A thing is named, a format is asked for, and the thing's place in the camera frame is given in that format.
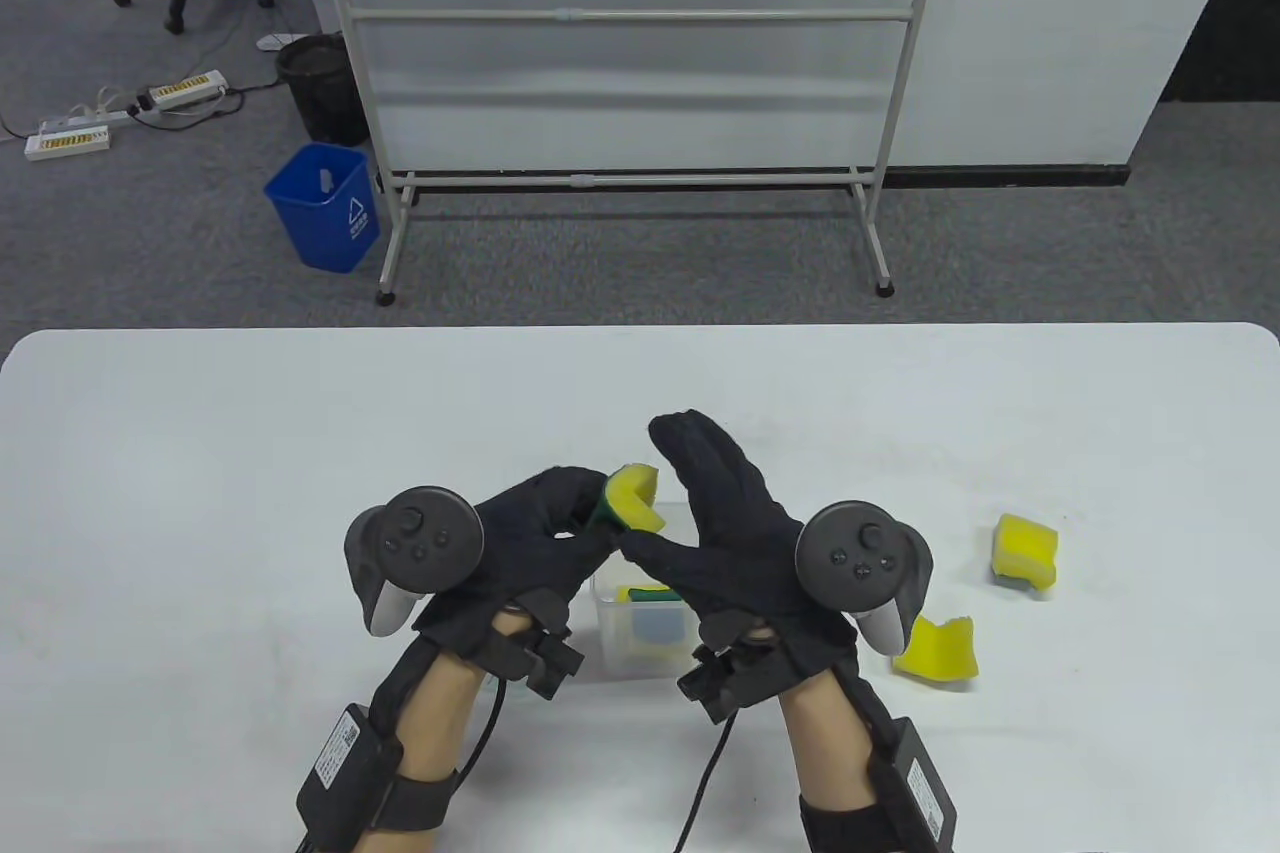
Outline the person's left hand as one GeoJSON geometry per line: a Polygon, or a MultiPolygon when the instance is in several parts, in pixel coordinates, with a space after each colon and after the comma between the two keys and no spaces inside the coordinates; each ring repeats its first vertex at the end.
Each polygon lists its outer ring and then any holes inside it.
{"type": "Polygon", "coordinates": [[[567,625],[568,603],[613,551],[613,535],[590,530],[608,475],[553,466],[476,507],[484,530],[480,564],[462,584],[435,594],[413,629],[439,649],[504,679],[526,675],[526,626],[497,625],[511,606],[547,634],[567,625]]]}

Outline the person's right hand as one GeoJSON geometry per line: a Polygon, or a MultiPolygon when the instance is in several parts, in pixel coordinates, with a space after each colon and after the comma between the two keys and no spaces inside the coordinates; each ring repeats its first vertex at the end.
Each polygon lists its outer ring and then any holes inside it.
{"type": "Polygon", "coordinates": [[[800,521],[773,500],[737,442],[698,410],[653,418],[648,433],[687,491],[698,546],[625,530],[620,551],[696,613],[704,646],[722,649],[731,631],[769,630],[788,663],[787,688],[854,654],[854,628],[797,579],[800,521]]]}

